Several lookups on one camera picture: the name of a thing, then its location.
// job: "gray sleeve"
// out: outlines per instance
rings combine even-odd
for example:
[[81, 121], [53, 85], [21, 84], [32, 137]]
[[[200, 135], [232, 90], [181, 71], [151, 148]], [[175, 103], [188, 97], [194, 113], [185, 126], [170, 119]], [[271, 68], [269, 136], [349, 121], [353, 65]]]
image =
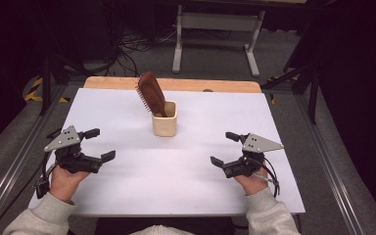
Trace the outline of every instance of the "gray sleeve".
[[249, 233], [255, 234], [299, 234], [295, 220], [283, 203], [277, 202], [266, 189], [247, 196], [249, 211]]
[[23, 211], [4, 231], [7, 234], [67, 234], [68, 218], [75, 209], [47, 193], [34, 209]]

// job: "cup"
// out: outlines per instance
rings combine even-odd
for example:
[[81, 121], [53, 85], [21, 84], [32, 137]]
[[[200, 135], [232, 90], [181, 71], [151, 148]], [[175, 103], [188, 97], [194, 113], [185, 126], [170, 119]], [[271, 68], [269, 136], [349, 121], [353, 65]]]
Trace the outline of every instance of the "cup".
[[176, 117], [178, 115], [176, 102], [165, 101], [164, 112], [167, 117], [162, 117], [161, 114], [152, 114], [154, 134], [162, 137], [174, 136], [176, 134]]

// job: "hand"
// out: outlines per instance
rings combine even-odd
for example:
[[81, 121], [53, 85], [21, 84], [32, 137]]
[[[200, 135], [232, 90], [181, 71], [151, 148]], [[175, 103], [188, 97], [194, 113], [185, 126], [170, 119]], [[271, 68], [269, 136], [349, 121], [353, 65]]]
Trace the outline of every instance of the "hand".
[[70, 173], [57, 165], [51, 178], [50, 194], [57, 199], [70, 204], [71, 197], [78, 188], [78, 184], [89, 175], [89, 172], [79, 171]]
[[[263, 167], [260, 168], [258, 171], [259, 174], [267, 177], [267, 171]], [[261, 179], [255, 175], [251, 175], [249, 177], [244, 175], [235, 176], [234, 179], [243, 186], [244, 192], [246, 192], [247, 196], [254, 195], [259, 191], [268, 187], [268, 182], [264, 179]]]

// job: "hair brush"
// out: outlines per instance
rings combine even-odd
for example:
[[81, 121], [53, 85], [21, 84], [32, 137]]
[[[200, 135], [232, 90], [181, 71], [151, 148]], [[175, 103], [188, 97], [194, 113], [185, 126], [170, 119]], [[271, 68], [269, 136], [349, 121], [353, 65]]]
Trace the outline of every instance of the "hair brush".
[[136, 91], [149, 112], [167, 118], [165, 96], [153, 72], [147, 71], [140, 76]]

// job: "wooden table edge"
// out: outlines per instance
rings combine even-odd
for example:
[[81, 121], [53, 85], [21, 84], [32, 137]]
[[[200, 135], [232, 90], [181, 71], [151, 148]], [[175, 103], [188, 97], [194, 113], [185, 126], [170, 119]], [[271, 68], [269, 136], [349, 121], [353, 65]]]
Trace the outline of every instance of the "wooden table edge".
[[[93, 89], [123, 89], [134, 90], [138, 77], [90, 76], [84, 83], [84, 88]], [[213, 91], [236, 93], [261, 93], [260, 86], [255, 81], [233, 80], [203, 80], [185, 78], [158, 78], [162, 90], [177, 91]]]

